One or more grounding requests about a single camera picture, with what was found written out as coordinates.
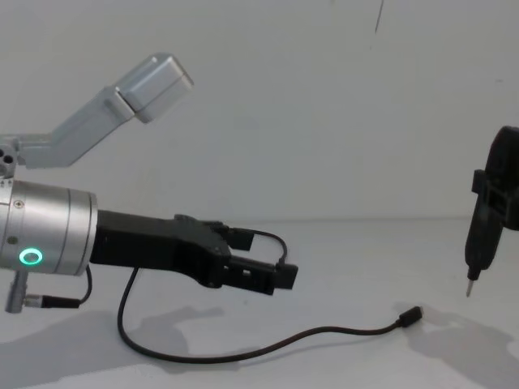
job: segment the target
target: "white table surface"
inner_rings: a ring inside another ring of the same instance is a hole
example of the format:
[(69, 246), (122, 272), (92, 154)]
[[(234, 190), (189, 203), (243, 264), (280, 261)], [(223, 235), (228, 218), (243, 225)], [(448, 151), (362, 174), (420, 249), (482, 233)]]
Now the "white table surface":
[[(164, 388), (519, 387), (519, 235), (465, 297), (468, 220), (260, 224), (290, 245), (293, 291), (274, 297), (212, 291), (185, 276), (145, 271), (127, 309), (131, 336), (182, 355), (249, 350), (309, 327), (382, 327), (419, 304), (424, 323), (376, 338), (320, 335), (258, 360), (191, 366), (153, 361), (118, 338), (115, 315), (129, 269), (94, 266), (79, 311), (0, 314), (0, 387)], [(259, 239), (252, 254), (279, 254)], [(11, 273), (0, 273), (2, 296)], [(80, 296), (85, 280), (31, 276), (29, 291)]]

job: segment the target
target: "gray arm segment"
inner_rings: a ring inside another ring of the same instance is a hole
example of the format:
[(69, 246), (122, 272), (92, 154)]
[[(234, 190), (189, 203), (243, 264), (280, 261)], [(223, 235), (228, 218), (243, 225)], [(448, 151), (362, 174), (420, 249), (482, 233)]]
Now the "gray arm segment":
[(4, 135), (0, 143), (11, 145), (18, 165), (28, 169), (67, 167), (133, 117), (143, 123), (158, 118), (192, 86), (171, 54), (156, 53), (104, 88), (52, 133)]

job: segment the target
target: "robotic arm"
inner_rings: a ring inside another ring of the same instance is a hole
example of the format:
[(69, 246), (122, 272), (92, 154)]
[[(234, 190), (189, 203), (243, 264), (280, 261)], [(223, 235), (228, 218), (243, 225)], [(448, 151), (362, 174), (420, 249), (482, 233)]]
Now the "robotic arm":
[(170, 54), (154, 54), (104, 88), (49, 135), (0, 136), (0, 268), (15, 271), (6, 311), (19, 313), (29, 272), (80, 276), (89, 263), (176, 271), (208, 288), (272, 294), (297, 267), (234, 256), (254, 234), (188, 216), (153, 219), (97, 209), (92, 193), (15, 180), (28, 169), (67, 167), (133, 117), (149, 123), (192, 89)]
[(484, 170), (476, 170), (472, 191), (478, 195), (465, 261), (469, 288), (492, 264), (503, 228), (519, 231), (519, 128), (503, 127), (495, 137)]

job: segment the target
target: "cylindrical joint housing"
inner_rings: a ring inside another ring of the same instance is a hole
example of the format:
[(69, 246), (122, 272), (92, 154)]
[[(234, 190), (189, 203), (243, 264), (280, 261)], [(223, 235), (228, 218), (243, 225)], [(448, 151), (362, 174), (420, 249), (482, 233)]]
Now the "cylindrical joint housing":
[(94, 194), (15, 181), (0, 267), (79, 276), (90, 260), (96, 227)]

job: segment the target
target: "green led ring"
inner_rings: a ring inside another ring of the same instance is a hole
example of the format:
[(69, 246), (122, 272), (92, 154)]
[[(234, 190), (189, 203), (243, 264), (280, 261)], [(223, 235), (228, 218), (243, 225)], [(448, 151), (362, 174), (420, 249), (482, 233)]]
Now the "green led ring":
[[(36, 260), (27, 260), (25, 257), (27, 255), (34, 254), (36, 256)], [(38, 263), (43, 261), (43, 253), (34, 247), (29, 247), (19, 253), (19, 261), (23, 263), (25, 266), (36, 266)]]

